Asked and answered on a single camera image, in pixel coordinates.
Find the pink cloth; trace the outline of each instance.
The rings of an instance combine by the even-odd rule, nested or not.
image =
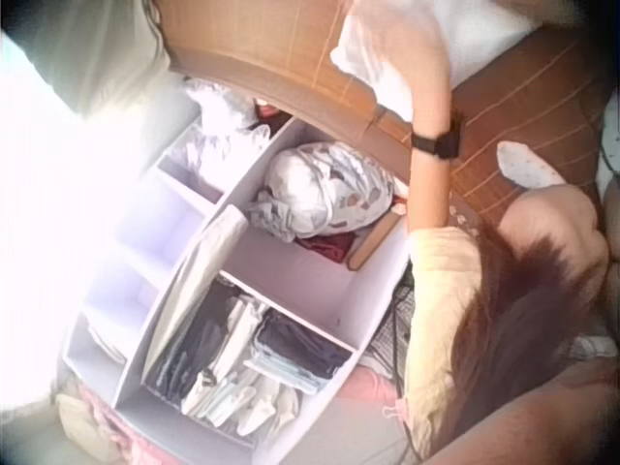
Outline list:
[[[366,366],[356,366],[340,388],[338,397],[393,407],[398,398],[396,387]]]
[[[95,420],[117,431],[117,435],[112,439],[121,448],[123,455],[130,464],[182,465],[178,459],[151,444],[125,424],[97,394],[85,386],[80,386],[79,389],[82,398],[92,406]]]

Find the black smartwatch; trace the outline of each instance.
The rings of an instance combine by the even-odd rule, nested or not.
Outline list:
[[[436,139],[427,139],[412,132],[411,146],[422,152],[434,155],[441,160],[453,160],[458,157],[462,123],[462,116],[454,113],[447,133],[442,134]]]

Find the long brown hair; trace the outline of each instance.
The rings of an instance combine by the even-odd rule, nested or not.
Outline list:
[[[589,315],[583,290],[548,239],[515,255],[488,229],[480,239],[482,282],[451,350],[454,389],[431,440],[434,454],[519,395],[558,375]]]

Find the woman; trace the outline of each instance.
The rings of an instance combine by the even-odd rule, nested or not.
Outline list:
[[[455,128],[437,23],[423,7],[404,18],[383,2],[352,14],[413,95],[405,418],[418,453],[442,464],[585,460],[618,403],[616,348],[593,325],[607,268],[594,205],[556,186],[523,195],[480,240],[448,227],[457,153],[443,143]],[[597,350],[582,333],[602,336]]]

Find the floor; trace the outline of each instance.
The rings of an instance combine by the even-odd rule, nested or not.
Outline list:
[[[0,439],[3,465],[99,463],[67,439],[53,410],[2,427]],[[380,406],[335,399],[283,465],[396,465],[405,447],[400,424]]]

